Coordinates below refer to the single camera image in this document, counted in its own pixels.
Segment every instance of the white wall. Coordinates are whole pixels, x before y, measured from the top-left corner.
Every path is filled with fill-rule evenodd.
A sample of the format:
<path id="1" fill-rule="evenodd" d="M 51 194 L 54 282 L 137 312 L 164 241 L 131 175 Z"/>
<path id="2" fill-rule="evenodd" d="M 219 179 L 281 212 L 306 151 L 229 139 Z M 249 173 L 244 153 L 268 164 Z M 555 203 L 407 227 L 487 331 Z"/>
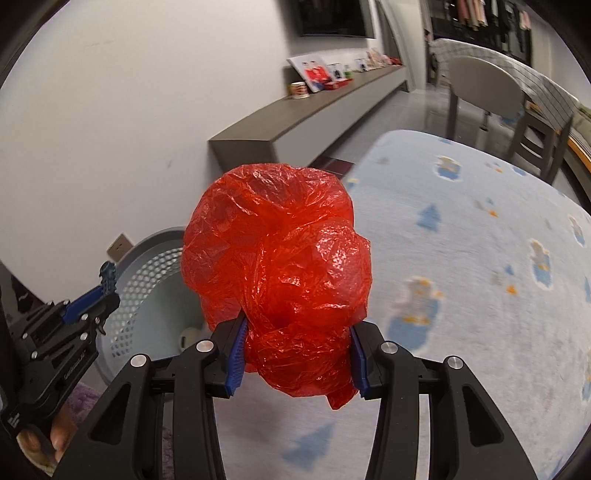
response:
<path id="1" fill-rule="evenodd" d="M 33 38 L 0 90 L 0 259 L 35 294 L 96 285 L 121 232 L 185 225 L 221 174 L 207 139 L 284 96 L 287 57 L 379 46 L 295 38 L 285 3 L 73 0 Z"/>
<path id="2" fill-rule="evenodd" d="M 427 84 L 427 56 L 420 0 L 381 0 L 402 62 L 409 68 L 409 88 Z"/>
<path id="3" fill-rule="evenodd" d="M 552 80 L 572 93 L 583 105 L 591 107 L 589 79 L 562 38 L 555 31 L 552 34 Z"/>
<path id="4" fill-rule="evenodd" d="M 528 8 L 531 18 L 532 67 L 591 107 L 591 83 L 556 31 Z"/>

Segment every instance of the blue tree print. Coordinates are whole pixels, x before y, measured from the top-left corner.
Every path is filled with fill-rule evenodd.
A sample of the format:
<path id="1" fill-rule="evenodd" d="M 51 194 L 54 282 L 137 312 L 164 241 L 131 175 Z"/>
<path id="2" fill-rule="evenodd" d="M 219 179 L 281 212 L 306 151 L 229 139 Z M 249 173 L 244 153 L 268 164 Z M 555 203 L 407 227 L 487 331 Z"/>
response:
<path id="1" fill-rule="evenodd" d="M 417 225 L 432 232 L 439 231 L 439 223 L 441 222 L 441 215 L 434 203 L 419 212 L 419 219 Z"/>
<path id="2" fill-rule="evenodd" d="M 301 436 L 295 441 L 297 447 L 283 454 L 284 460 L 311 472 L 314 469 L 314 462 L 328 452 L 334 429 L 335 423 L 331 422 L 308 435 Z"/>

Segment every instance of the human hand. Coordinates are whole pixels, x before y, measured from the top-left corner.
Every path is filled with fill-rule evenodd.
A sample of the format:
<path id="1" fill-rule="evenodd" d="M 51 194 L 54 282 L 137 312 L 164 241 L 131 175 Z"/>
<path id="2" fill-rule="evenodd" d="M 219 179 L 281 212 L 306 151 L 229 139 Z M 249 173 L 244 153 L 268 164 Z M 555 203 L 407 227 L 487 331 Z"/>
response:
<path id="1" fill-rule="evenodd" d="M 67 404 L 64 404 L 51 425 L 50 440 L 56 450 L 54 458 L 48 458 L 41 451 L 41 442 L 32 430 L 22 430 L 17 440 L 27 458 L 37 467 L 46 470 L 48 466 L 55 465 L 61 460 L 77 430 L 72 411 Z"/>

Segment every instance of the television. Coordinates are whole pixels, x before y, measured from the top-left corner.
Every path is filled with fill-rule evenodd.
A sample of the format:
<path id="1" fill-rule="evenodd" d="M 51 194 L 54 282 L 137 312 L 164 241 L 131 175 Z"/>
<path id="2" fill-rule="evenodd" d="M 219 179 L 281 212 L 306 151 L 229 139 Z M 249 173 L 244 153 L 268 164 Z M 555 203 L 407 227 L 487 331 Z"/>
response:
<path id="1" fill-rule="evenodd" d="M 301 37 L 375 38 L 369 0 L 291 0 Z"/>

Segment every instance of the light blue blanket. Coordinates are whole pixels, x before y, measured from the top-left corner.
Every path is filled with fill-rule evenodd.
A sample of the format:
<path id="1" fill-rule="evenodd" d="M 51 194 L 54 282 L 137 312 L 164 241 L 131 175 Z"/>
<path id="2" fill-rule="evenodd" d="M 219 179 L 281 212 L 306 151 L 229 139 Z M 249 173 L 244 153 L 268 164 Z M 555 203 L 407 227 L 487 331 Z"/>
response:
<path id="1" fill-rule="evenodd" d="M 589 215 L 512 165 L 419 132 L 384 135 L 344 182 L 372 244 L 370 319 L 415 356 L 461 356 L 552 478 L 591 422 Z M 378 407 L 357 397 L 331 411 L 245 375 L 216 400 L 228 478 L 362 479 Z"/>

